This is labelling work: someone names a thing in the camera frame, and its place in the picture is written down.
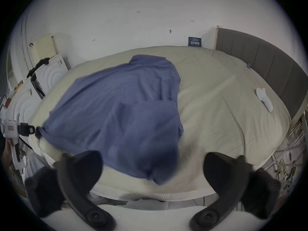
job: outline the small sign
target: small sign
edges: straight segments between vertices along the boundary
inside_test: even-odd
[[[201,47],[201,38],[188,37],[188,46]]]

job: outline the hand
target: hand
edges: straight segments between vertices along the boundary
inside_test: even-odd
[[[4,149],[3,154],[5,153],[5,151],[7,151],[6,153],[9,153],[12,156],[11,147],[14,147],[13,140],[12,139],[6,139],[5,140],[5,149]]]
[[[12,159],[11,146],[14,147],[12,139],[6,139],[5,141],[5,149],[2,155],[2,164],[4,170],[8,172]]]

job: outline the gray upholstered headboard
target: gray upholstered headboard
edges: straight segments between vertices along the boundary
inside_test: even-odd
[[[308,76],[282,50],[255,36],[224,28],[218,28],[216,50],[250,64],[284,102],[291,119],[303,113],[304,102],[308,102]]]

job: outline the white sock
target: white sock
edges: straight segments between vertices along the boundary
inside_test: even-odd
[[[273,105],[268,96],[266,95],[265,88],[256,89],[257,97],[262,101],[269,112],[273,111]]]

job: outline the beige bedsheet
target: beige bedsheet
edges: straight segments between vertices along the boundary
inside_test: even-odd
[[[129,62],[137,54],[165,57],[181,77],[178,108],[184,134],[179,141],[178,170],[168,183],[158,186],[105,167],[93,193],[122,200],[153,197],[177,201],[206,196],[214,193],[202,172],[207,152],[234,158],[244,154],[248,163],[258,168],[287,134],[291,122],[287,108],[242,60],[220,51],[175,46],[130,50],[76,66],[44,98],[30,124],[41,126],[76,78]],[[271,113],[257,98],[257,87],[265,87],[274,107]],[[44,139],[30,136],[29,143],[50,164],[60,159],[60,148]]]

